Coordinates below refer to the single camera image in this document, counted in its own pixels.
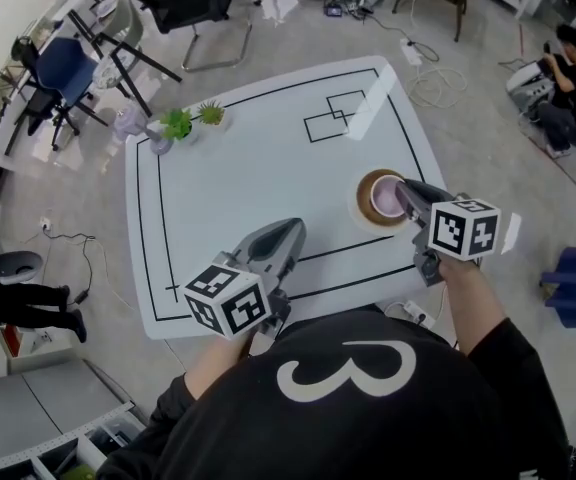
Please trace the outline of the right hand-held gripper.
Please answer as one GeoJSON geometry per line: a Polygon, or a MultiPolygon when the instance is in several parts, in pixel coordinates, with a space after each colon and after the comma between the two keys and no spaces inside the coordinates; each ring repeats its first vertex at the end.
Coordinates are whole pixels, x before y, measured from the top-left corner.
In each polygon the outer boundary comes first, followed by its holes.
{"type": "Polygon", "coordinates": [[[413,262],[426,286],[443,281],[439,254],[468,262],[495,252],[499,208],[481,199],[454,200],[447,191],[412,179],[397,184],[396,197],[407,218],[420,226],[413,262]]]}

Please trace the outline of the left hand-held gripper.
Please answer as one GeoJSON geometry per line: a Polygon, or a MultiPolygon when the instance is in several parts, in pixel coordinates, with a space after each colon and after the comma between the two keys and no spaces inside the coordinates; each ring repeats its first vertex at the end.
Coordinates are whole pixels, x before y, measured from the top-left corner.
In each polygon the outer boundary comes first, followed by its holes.
{"type": "Polygon", "coordinates": [[[190,314],[183,335],[234,339],[258,330],[277,336],[291,312],[283,283],[306,235],[302,219],[276,221],[244,238],[244,263],[227,263],[222,256],[192,267],[183,281],[183,303],[190,314]]]}

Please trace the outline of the pink cup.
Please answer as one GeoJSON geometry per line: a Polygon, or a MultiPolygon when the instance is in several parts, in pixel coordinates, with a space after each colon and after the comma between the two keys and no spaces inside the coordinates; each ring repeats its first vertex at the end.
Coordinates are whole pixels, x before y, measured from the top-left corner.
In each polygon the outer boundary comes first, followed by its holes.
{"type": "Polygon", "coordinates": [[[402,179],[396,175],[380,176],[371,187],[370,201],[375,211],[384,218],[398,218],[405,211],[397,198],[397,187],[402,179]]]}

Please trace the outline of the brown bowl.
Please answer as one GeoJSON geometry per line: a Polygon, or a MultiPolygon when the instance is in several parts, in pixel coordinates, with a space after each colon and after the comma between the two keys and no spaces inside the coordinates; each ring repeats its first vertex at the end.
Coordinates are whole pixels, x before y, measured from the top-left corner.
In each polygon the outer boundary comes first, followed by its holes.
{"type": "Polygon", "coordinates": [[[383,176],[394,176],[398,181],[402,180],[397,171],[386,168],[374,169],[365,174],[359,181],[356,189],[356,201],[359,211],[369,222],[382,227],[392,227],[403,224],[406,220],[403,211],[400,211],[399,214],[394,217],[383,216],[376,210],[372,203],[372,187],[374,183],[383,176]]]}

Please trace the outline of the white plate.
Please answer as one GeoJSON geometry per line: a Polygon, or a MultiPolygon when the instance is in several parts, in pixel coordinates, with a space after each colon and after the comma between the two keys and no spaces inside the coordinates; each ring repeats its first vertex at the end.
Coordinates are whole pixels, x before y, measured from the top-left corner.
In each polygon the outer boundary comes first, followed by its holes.
{"type": "Polygon", "coordinates": [[[356,190],[353,188],[347,191],[347,206],[349,215],[353,219],[354,223],[359,228],[373,236],[391,237],[403,231],[410,224],[410,220],[407,218],[404,218],[402,221],[394,224],[382,225],[373,223],[367,219],[360,211],[357,202],[356,190]]]}

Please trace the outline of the person's right forearm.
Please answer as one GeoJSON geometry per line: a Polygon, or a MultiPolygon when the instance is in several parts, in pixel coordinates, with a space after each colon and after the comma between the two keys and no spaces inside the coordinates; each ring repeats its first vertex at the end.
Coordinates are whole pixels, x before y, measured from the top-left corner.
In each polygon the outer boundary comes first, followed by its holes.
{"type": "Polygon", "coordinates": [[[469,355],[506,314],[475,263],[446,255],[440,258],[439,272],[447,288],[456,338],[460,350],[469,355]]]}

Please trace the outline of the person's left forearm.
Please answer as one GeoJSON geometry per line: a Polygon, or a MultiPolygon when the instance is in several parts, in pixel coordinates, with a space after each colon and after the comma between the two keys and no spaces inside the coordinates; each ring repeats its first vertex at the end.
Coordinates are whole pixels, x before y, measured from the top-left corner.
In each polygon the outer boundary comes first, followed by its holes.
{"type": "Polygon", "coordinates": [[[248,355],[251,331],[232,340],[215,336],[185,374],[186,387],[198,400],[225,372],[248,355]]]}

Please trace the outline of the white paper slip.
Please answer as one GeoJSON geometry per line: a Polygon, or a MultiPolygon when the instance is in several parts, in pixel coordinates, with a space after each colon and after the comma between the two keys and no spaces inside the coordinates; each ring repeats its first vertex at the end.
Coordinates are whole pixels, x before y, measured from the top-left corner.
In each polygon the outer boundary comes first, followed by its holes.
{"type": "Polygon", "coordinates": [[[500,254],[504,255],[510,252],[518,239],[519,231],[521,229],[522,217],[517,213],[512,213],[506,234],[504,236],[503,245],[500,254]]]}

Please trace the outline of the white power strip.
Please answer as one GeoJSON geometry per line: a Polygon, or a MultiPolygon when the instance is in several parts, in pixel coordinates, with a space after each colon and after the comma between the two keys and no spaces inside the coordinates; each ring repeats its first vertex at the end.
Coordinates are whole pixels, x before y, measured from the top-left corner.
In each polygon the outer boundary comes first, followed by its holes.
{"type": "Polygon", "coordinates": [[[402,38],[400,47],[410,66],[418,67],[423,64],[423,57],[412,41],[402,38]]]}
{"type": "Polygon", "coordinates": [[[406,301],[403,304],[402,309],[415,324],[425,329],[431,330],[436,323],[436,319],[433,318],[428,312],[423,310],[414,301],[406,301]]]}

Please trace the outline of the spiky green potted plant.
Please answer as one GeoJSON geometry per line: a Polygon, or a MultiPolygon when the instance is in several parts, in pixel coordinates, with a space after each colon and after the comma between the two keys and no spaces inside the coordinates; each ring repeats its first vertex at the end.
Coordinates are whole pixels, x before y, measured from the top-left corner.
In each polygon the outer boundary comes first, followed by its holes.
{"type": "Polygon", "coordinates": [[[225,133],[230,124],[230,115],[217,100],[202,102],[198,107],[199,121],[213,131],[225,133]]]}

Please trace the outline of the silver equipment case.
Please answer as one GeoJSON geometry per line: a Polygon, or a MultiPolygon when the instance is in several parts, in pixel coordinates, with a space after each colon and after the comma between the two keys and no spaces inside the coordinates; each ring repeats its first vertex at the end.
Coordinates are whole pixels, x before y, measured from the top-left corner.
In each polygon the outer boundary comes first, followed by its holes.
{"type": "Polygon", "coordinates": [[[528,113],[551,97],[554,85],[550,66],[540,59],[514,72],[506,83],[506,92],[520,112],[528,113]]]}

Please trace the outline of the leafy green potted plant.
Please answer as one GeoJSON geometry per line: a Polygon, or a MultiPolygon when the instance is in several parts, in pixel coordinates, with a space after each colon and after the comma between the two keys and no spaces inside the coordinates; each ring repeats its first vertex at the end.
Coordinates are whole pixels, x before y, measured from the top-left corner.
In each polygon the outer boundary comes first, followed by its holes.
{"type": "Polygon", "coordinates": [[[153,131],[150,140],[155,143],[172,143],[183,141],[194,131],[192,112],[188,109],[172,109],[168,111],[159,123],[161,131],[153,131]]]}

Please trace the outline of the small lavender desk fan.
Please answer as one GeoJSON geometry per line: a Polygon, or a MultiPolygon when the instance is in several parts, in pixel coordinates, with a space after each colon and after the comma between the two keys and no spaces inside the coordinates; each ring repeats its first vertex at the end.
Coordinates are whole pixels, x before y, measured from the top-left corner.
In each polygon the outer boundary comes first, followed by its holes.
{"type": "Polygon", "coordinates": [[[126,140],[129,136],[145,135],[151,151],[158,156],[166,154],[172,148],[170,139],[164,138],[161,133],[148,127],[147,116],[139,106],[129,104],[118,111],[113,126],[122,140],[126,140]]]}

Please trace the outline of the person's black printed shirt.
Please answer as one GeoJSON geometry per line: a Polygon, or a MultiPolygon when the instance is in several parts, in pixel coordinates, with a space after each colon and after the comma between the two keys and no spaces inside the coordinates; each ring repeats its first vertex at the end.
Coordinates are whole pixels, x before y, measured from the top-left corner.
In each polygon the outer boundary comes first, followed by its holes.
{"type": "Polygon", "coordinates": [[[536,350],[509,320],[469,354],[359,309],[296,325],[194,396],[176,378],[99,480],[568,480],[536,350]]]}

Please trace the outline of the grey shell chair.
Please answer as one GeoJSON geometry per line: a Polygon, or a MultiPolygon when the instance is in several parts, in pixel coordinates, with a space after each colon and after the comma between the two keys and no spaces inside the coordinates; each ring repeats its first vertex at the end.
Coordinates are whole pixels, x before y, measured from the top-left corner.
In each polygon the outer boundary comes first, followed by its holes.
{"type": "Polygon", "coordinates": [[[180,83],[181,77],[143,52],[142,19],[131,0],[114,0],[114,9],[101,29],[90,36],[91,46],[98,57],[92,72],[92,85],[99,90],[119,89],[134,100],[147,117],[152,116],[148,104],[130,77],[139,64],[146,64],[159,73],[180,83]]]}

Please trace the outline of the white rounded pod device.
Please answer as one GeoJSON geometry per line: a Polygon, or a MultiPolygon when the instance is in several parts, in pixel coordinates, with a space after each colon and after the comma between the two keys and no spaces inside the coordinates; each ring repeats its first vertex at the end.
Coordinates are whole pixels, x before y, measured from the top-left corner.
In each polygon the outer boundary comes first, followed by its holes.
{"type": "Polygon", "coordinates": [[[0,253],[0,283],[14,285],[30,281],[42,266],[42,257],[32,251],[0,253]]]}

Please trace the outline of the blue chair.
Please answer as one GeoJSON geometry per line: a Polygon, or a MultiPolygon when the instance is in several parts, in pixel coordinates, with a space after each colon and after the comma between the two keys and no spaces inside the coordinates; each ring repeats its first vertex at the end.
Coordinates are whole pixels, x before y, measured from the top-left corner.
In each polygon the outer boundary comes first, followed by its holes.
{"type": "Polygon", "coordinates": [[[40,51],[30,37],[24,36],[15,40],[11,56],[26,68],[30,74],[28,83],[35,88],[23,112],[30,119],[29,132],[34,133],[41,122],[50,120],[54,126],[51,142],[54,151],[59,149],[57,139],[63,125],[68,125],[75,135],[80,134],[70,116],[73,108],[103,126],[108,125],[82,102],[93,98],[89,87],[97,63],[84,52],[78,40],[57,37],[40,51]]]}

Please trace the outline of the white perforated shelf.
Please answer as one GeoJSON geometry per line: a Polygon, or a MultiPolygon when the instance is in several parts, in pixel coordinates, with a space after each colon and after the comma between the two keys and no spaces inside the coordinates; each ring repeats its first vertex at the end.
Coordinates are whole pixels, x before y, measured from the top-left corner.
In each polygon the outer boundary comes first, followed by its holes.
{"type": "Polygon", "coordinates": [[[107,456],[145,428],[125,403],[70,432],[0,457],[0,480],[96,480],[107,456]]]}

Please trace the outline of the grey cabinet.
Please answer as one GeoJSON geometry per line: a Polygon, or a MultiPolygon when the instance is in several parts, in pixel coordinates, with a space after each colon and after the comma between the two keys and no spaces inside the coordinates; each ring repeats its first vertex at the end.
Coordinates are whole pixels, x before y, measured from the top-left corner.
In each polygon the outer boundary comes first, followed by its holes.
{"type": "Polygon", "coordinates": [[[77,359],[0,378],[0,458],[76,430],[127,400],[77,359]]]}

